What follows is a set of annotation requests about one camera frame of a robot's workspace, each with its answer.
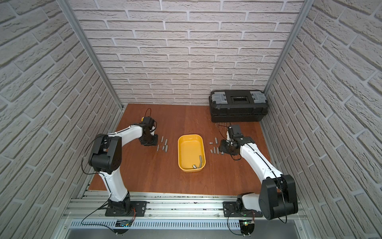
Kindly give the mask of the yellow plastic storage box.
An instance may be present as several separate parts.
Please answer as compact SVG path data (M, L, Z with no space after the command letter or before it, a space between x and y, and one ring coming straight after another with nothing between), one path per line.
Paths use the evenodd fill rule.
M199 168L200 158L203 158L203 165ZM199 172L203 170L206 165L206 154L204 148L203 138L198 134L182 135L178 139L178 166L186 172Z

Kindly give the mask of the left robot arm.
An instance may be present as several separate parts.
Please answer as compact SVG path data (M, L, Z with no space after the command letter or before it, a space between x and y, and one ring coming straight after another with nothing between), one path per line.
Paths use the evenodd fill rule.
M152 117L143 117L140 123L114 133L96 136L88 164L102 178L110 196L108 204L111 208L130 210L129 192L120 174L122 147L135 139L143 146L156 146L156 128L157 123Z

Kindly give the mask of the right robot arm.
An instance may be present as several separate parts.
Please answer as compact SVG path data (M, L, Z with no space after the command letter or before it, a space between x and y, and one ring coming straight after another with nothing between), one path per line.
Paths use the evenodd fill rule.
M239 125L227 127L226 139L219 150L232 157L239 155L251 166L261 182L259 194L246 193L238 196L237 211L257 211L267 220L281 219L298 212L295 180L276 169L262 154L255 141L244 136Z

